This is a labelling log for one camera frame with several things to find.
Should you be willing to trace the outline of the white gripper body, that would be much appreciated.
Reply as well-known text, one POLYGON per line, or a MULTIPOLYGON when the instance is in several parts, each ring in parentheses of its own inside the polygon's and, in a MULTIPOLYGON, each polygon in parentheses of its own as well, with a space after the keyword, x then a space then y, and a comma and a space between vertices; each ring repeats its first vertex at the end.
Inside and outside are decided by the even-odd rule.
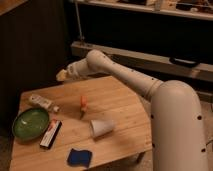
POLYGON ((68 77, 72 79, 84 77, 90 73, 90 69, 85 59, 70 63, 67 66, 66 71, 68 77))

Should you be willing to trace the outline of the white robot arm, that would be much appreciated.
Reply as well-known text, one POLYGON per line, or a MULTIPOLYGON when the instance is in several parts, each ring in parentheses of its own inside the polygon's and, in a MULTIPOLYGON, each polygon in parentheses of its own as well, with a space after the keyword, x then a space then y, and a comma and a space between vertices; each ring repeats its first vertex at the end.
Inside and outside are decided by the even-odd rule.
POLYGON ((56 74, 60 82, 107 73, 151 102, 153 171, 209 171, 200 99, 188 84, 161 81, 93 49, 56 74))

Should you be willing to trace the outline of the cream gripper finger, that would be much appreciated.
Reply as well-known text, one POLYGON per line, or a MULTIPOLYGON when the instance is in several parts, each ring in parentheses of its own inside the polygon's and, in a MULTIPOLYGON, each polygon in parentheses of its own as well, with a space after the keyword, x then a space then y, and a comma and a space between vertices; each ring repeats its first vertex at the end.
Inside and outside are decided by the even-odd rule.
POLYGON ((69 78, 68 72, 65 69, 62 69, 56 74, 56 80, 58 82, 66 81, 69 78))

